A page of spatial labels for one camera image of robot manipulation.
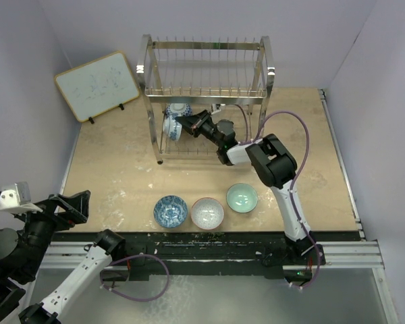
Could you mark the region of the red zigzag patterned bowl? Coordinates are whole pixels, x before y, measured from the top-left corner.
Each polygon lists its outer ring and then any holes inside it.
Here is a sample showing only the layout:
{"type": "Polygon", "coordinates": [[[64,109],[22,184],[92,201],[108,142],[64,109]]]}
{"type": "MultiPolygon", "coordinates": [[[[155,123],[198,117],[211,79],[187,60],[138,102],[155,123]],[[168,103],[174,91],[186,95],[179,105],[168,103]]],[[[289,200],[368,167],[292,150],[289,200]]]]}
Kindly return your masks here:
{"type": "Polygon", "coordinates": [[[170,103],[166,108],[167,117],[191,116],[192,108],[187,103],[170,103]]]}

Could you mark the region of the blue floral bowl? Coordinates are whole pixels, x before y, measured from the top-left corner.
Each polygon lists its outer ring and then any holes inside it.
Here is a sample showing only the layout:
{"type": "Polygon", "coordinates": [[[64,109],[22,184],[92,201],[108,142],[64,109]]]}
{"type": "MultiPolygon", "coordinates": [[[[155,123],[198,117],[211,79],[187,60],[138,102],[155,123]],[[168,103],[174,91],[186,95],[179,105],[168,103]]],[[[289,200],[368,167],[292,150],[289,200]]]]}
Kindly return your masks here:
{"type": "Polygon", "coordinates": [[[182,133],[182,124],[176,120],[176,117],[170,115],[163,122],[163,132],[172,141],[177,142],[182,133]]]}

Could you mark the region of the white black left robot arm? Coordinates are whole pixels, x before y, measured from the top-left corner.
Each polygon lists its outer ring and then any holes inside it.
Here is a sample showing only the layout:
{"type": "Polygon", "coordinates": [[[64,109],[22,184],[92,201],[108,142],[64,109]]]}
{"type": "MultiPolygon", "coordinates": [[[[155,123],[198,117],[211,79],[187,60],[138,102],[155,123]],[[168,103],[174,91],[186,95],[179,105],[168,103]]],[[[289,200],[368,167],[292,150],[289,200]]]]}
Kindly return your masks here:
{"type": "MultiPolygon", "coordinates": [[[[26,293],[23,285],[35,280],[54,234],[87,222],[89,200],[88,190],[73,196],[52,194],[37,203],[22,200],[14,189],[0,192],[0,211],[24,222],[20,230],[0,229],[0,322],[19,306],[26,293]]],[[[25,308],[19,321],[60,323],[96,275],[124,260],[125,245],[110,229],[98,233],[83,261],[42,302],[25,308]]]]}

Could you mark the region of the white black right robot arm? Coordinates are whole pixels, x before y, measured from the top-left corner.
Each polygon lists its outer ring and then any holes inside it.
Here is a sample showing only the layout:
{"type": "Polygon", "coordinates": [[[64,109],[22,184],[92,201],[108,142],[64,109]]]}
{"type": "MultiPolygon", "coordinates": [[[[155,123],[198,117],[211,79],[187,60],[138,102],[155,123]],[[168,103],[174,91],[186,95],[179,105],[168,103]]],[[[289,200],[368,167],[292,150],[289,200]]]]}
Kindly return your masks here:
{"type": "Polygon", "coordinates": [[[306,135],[306,150],[301,165],[274,135],[255,138],[249,142],[238,142],[234,123],[222,119],[214,123],[211,114],[204,110],[191,116],[178,116],[175,120],[191,136],[200,135],[217,146],[217,156],[224,165],[239,165],[249,162],[260,181],[274,194],[286,237],[287,257],[294,264],[302,264],[311,251],[315,252],[315,265],[321,264],[321,251],[313,236],[311,227],[305,219],[296,189],[296,181],[306,163],[310,140],[307,126],[303,126],[306,135]]]}

